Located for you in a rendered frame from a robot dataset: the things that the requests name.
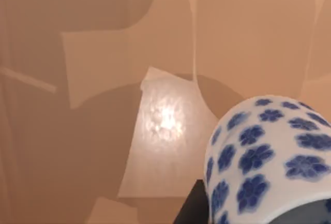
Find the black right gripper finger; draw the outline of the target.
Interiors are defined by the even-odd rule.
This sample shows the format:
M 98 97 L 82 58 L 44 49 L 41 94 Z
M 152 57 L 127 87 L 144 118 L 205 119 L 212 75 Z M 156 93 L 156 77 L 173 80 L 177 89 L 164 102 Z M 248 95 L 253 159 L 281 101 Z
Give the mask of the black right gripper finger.
M 196 180 L 173 224 L 208 224 L 209 207 L 204 181 Z

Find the white cup with blue flowers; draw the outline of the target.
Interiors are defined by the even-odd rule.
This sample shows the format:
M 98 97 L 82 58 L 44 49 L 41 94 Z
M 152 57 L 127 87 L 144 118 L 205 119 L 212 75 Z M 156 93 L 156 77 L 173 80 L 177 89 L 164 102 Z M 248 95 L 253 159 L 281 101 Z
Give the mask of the white cup with blue flowers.
M 209 224 L 331 224 L 331 122 L 303 102 L 232 107 L 206 147 Z

